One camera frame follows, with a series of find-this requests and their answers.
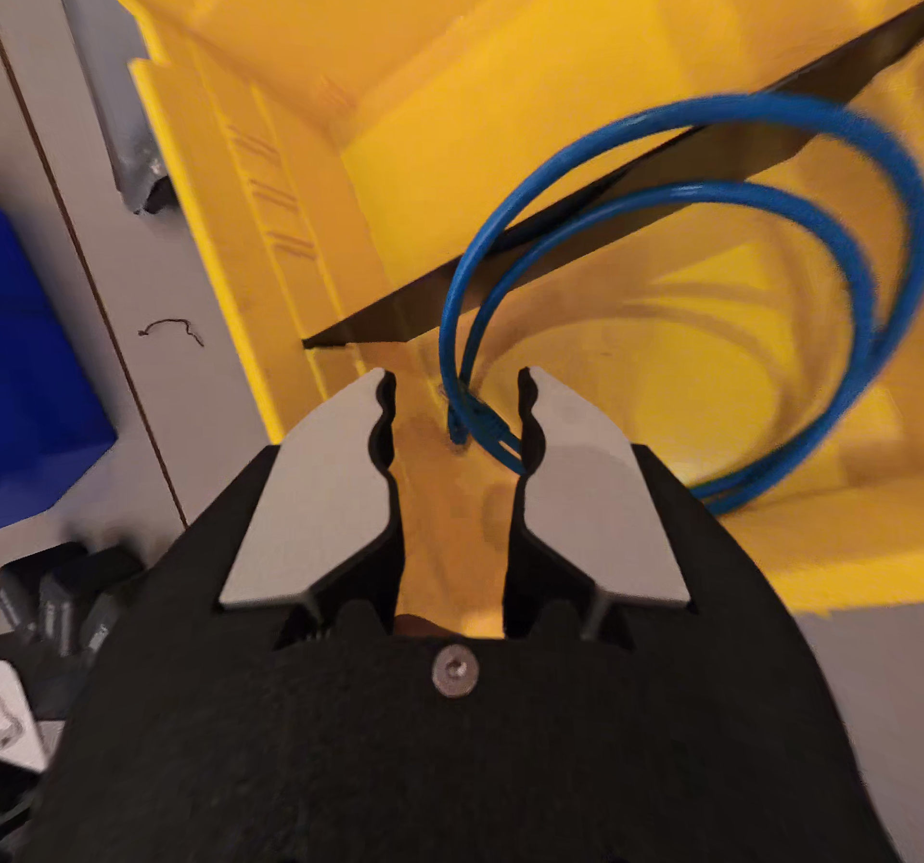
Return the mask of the yellow plastic bin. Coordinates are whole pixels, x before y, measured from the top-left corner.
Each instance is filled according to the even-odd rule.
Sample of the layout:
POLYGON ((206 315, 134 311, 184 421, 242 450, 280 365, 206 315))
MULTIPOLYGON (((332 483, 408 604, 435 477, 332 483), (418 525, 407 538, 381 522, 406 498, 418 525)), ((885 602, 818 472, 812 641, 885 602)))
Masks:
MULTIPOLYGON (((501 633, 514 475, 455 446, 435 325, 312 338, 455 260, 530 173, 613 120, 758 90, 922 0, 116 0, 131 71, 271 441, 382 367, 408 561, 400 609, 501 633)), ((764 212, 617 219, 508 294, 472 386, 519 432, 539 366, 690 485, 817 417, 851 321, 818 241, 764 212)))

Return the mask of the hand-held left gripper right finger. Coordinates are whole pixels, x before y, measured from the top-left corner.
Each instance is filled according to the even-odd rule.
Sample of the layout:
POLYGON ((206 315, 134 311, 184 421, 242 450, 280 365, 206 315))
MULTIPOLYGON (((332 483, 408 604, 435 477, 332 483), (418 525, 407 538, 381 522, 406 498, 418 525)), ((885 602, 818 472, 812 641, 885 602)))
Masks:
POLYGON ((577 391, 537 366, 517 377, 523 473, 502 591, 505 638, 526 638, 552 603, 582 638, 604 638, 623 606, 679 611, 691 595, 632 443, 577 391))

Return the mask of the blue plastic bin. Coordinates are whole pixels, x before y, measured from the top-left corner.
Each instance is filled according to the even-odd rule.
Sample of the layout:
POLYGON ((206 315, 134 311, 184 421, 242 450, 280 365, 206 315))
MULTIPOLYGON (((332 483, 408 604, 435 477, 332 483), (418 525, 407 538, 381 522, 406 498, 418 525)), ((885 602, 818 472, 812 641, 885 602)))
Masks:
POLYGON ((57 503, 117 433, 1 215, 1 526, 57 503))

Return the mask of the black bin divider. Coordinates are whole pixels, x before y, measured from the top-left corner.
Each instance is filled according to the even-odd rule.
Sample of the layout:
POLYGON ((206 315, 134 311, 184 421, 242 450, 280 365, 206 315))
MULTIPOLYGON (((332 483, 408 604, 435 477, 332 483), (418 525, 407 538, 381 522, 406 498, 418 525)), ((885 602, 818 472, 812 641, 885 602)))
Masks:
MULTIPOLYGON (((846 105, 886 68, 922 44, 923 2, 806 63, 768 91, 846 105)), ((541 236, 609 200, 650 187, 707 180, 739 181, 781 164, 811 140, 808 131, 764 122, 685 130, 575 193, 510 224, 491 247, 466 291, 463 310, 478 307, 500 275, 541 236)), ((453 259, 399 290, 303 340, 305 349, 408 342, 435 328, 458 261, 453 259)))

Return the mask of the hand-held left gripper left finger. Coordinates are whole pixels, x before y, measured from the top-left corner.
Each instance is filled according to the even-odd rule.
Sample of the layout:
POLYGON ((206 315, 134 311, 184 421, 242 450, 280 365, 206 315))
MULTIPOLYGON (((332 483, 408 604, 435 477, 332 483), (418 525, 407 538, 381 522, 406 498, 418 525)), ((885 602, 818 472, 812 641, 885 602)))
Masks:
POLYGON ((218 603, 225 610, 294 606, 321 631, 352 602, 394 631, 405 570, 391 465, 396 376, 375 368, 285 436, 218 603))

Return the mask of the small black thread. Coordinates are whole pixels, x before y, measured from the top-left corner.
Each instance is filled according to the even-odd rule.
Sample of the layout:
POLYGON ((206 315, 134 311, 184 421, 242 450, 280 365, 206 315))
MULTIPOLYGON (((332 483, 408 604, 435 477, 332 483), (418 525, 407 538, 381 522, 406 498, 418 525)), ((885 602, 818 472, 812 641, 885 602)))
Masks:
POLYGON ((139 338, 146 338, 151 336, 157 329, 162 329, 164 327, 182 328, 183 333, 187 337, 191 338, 200 348, 205 348, 205 342, 202 336, 195 329, 192 322, 186 318, 159 318, 138 329, 136 334, 139 338))

